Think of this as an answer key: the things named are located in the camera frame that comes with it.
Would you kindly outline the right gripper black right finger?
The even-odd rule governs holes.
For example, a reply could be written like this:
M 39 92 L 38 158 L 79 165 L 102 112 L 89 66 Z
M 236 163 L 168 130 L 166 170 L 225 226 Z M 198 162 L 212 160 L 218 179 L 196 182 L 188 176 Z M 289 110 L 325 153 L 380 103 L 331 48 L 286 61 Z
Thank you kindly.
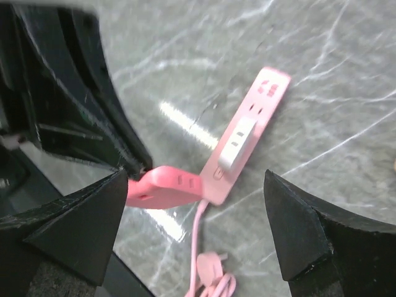
M 292 296 L 395 296 L 395 225 L 331 204 L 270 170 L 264 198 Z

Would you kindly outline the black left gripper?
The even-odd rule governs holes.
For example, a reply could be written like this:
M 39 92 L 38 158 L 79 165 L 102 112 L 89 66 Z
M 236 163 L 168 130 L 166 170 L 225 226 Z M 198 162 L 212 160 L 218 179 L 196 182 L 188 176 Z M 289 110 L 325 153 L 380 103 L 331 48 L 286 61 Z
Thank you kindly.
M 26 137 L 67 160 L 151 170 L 153 160 L 113 86 L 95 13 L 1 6 L 1 216 L 40 206 Z

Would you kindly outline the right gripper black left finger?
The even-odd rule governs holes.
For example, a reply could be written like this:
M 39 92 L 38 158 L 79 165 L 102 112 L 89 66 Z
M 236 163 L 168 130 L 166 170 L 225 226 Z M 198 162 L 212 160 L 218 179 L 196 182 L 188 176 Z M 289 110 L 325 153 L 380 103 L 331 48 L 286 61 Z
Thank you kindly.
M 94 296 L 103 284 L 127 194 L 127 173 L 1 217 L 1 296 Z

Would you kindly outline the red square plug adapter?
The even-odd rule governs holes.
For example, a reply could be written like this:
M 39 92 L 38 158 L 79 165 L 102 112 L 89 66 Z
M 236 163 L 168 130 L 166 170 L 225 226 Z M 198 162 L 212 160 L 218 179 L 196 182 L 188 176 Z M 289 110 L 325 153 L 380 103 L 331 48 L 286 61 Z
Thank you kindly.
M 203 184 L 199 175 L 159 166 L 141 177 L 128 181 L 126 206 L 142 209 L 170 209 L 201 200 Z

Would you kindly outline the white square plug adapter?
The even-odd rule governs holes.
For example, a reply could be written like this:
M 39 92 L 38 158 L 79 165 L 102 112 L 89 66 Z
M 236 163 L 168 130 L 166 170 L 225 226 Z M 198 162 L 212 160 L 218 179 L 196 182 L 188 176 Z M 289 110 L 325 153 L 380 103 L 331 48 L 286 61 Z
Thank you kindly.
M 237 122 L 220 152 L 218 165 L 221 169 L 231 171 L 236 166 L 252 139 L 256 124 L 257 120 L 249 117 L 242 117 Z

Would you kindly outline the pink power strip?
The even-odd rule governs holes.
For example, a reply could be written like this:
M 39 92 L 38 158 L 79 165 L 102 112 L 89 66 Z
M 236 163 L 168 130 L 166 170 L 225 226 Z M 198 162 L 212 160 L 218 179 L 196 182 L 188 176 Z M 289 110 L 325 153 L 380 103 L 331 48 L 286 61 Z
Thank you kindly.
M 247 163 L 291 82 L 279 70 L 260 70 L 203 167 L 204 199 L 221 205 Z

